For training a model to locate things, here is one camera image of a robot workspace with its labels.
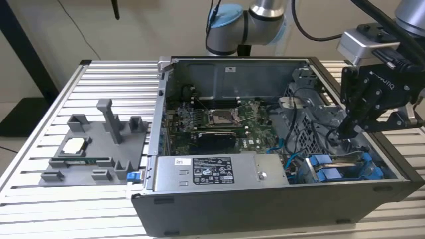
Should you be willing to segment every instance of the floor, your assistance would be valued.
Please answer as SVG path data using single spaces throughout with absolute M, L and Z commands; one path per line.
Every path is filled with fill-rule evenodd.
M 0 121 L 4 119 L 9 111 L 13 109 L 17 103 L 0 103 Z M 18 151 L 22 147 L 26 138 L 5 138 L 0 137 L 0 146 Z M 8 165 L 10 164 L 16 153 L 0 149 L 0 176 L 2 175 Z

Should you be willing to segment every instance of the white sticker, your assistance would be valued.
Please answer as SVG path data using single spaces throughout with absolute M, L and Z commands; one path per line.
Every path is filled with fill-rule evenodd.
M 65 146 L 61 151 L 66 154 L 76 154 L 84 145 L 84 139 L 82 138 L 72 138 L 66 141 Z
M 225 72 L 235 72 L 235 67 L 234 66 L 226 67 Z
M 191 159 L 190 158 L 175 158 L 174 165 L 177 166 L 190 166 Z

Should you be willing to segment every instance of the power supply label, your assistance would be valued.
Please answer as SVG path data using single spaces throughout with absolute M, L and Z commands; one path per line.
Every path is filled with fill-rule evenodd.
M 234 183 L 230 157 L 193 158 L 191 165 L 195 185 Z

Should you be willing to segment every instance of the green circuit board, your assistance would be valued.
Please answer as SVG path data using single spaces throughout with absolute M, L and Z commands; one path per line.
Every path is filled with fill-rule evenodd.
M 217 154 L 263 154 L 270 148 L 277 147 L 278 140 L 271 121 L 259 101 L 242 100 L 239 106 L 233 109 L 193 110 L 178 107 L 169 110 L 167 115 L 171 155 L 191 155 L 197 147 L 195 137 L 205 132 L 235 134 L 234 147 L 215 152 Z

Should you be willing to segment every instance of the open computer chassis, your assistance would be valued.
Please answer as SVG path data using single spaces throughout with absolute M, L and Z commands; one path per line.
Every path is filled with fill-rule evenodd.
M 131 196 L 147 235 L 354 223 L 423 184 L 381 133 L 329 132 L 345 111 L 315 58 L 171 57 L 158 67 Z

